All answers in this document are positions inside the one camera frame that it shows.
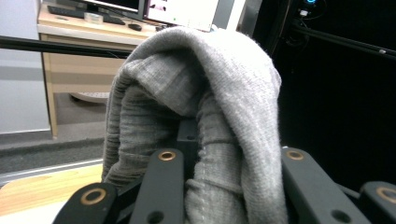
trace gray floor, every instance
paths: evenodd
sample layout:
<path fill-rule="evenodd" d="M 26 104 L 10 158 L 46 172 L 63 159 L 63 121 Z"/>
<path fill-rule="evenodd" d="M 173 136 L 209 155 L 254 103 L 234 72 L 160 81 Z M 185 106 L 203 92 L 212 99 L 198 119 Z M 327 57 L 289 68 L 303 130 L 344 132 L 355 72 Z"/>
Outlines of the gray floor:
<path fill-rule="evenodd" d="M 102 157 L 106 105 L 56 94 L 59 134 L 0 135 L 0 174 Z"/>

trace computer monitor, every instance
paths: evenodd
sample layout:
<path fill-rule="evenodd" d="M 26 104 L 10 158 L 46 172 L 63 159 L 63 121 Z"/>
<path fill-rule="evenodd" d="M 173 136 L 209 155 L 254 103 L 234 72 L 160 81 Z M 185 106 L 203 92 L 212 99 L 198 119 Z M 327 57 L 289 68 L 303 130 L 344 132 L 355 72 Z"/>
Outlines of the computer monitor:
<path fill-rule="evenodd" d="M 104 9 L 113 9 L 117 11 L 129 12 L 128 17 L 142 21 L 145 0 L 73 0 L 87 4 L 88 11 L 97 11 L 99 7 Z"/>
<path fill-rule="evenodd" d="M 210 31 L 219 0 L 146 0 L 144 18 Z"/>

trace black keyboard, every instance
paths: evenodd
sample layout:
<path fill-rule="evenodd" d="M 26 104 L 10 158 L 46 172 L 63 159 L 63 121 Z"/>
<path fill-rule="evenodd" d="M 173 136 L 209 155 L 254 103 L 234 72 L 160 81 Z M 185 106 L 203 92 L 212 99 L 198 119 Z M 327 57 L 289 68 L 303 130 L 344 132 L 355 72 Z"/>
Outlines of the black keyboard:
<path fill-rule="evenodd" d="M 48 6 L 48 9 L 49 9 L 49 13 L 54 14 L 54 15 L 84 19 L 83 11 L 76 11 L 76 10 L 66 9 L 66 8 L 62 8 L 62 7 L 52 7 L 52 6 Z M 104 22 L 118 24 L 118 25 L 125 25 L 125 22 L 123 22 L 119 18 L 110 17 L 109 15 L 106 15 L 106 14 L 99 14 L 99 15 L 103 16 Z"/>

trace wooden table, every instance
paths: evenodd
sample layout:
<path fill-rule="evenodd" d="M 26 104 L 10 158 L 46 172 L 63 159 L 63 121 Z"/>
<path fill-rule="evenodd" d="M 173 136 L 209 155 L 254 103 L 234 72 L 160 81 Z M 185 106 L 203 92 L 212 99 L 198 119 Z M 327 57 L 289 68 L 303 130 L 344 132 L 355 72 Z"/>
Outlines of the wooden table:
<path fill-rule="evenodd" d="M 130 51 L 149 36 L 156 34 L 154 26 L 140 24 L 143 29 L 137 32 L 128 28 L 129 21 L 125 23 L 95 25 L 83 19 L 50 14 L 47 5 L 43 4 L 38 16 L 37 30 L 40 39 L 44 41 Z M 43 61 L 49 121 L 52 135 L 57 136 L 54 93 L 109 92 L 112 80 L 124 60 L 43 53 Z"/>
<path fill-rule="evenodd" d="M 66 202 L 74 192 L 101 181 L 102 164 L 12 181 L 0 189 L 1 217 L 53 203 Z"/>

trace folded gray garment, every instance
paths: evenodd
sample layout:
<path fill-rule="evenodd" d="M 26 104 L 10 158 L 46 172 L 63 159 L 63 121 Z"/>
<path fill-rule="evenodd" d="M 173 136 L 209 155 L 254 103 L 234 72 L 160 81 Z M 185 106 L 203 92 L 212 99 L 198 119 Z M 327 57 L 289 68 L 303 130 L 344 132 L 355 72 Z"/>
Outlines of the folded gray garment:
<path fill-rule="evenodd" d="M 187 222 L 286 223 L 277 131 L 280 77 L 271 59 L 237 32 L 187 28 L 138 46 L 113 82 L 106 114 L 103 181 L 119 188 L 171 146 L 181 119 L 200 136 L 186 182 Z"/>

